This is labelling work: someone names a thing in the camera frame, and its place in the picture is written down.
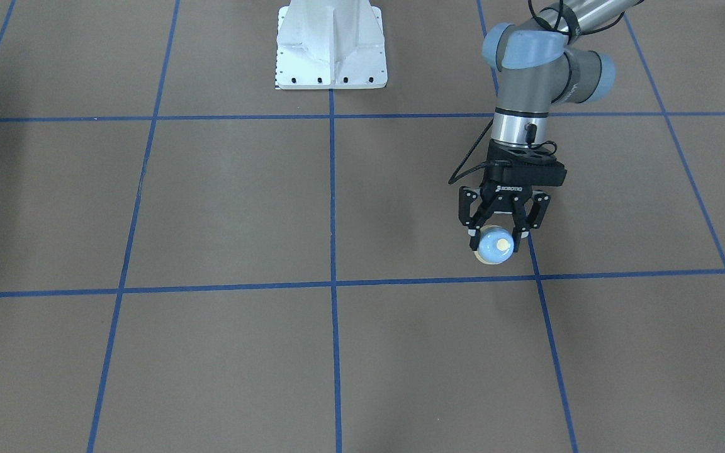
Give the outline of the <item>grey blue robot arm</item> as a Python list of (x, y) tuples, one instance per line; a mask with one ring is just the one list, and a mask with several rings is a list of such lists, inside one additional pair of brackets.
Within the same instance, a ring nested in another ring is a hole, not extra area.
[(459, 192), (460, 223), (473, 250), (491, 236), (486, 222), (510, 215), (509, 239), (517, 247), (538, 229), (549, 204), (544, 187), (558, 187), (566, 167), (556, 143), (546, 138), (550, 109), (603, 98), (612, 89), (616, 67), (604, 54), (575, 48), (584, 35), (612, 28), (636, 1), (558, 1), (532, 9), (525, 23), (500, 23), (487, 32), (481, 54), (496, 71), (495, 112), (478, 188)]

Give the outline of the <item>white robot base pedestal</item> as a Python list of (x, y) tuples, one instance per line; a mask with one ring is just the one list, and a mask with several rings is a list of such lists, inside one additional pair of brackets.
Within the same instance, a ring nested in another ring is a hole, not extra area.
[(291, 1), (279, 8), (274, 87), (382, 89), (383, 13), (368, 1)]

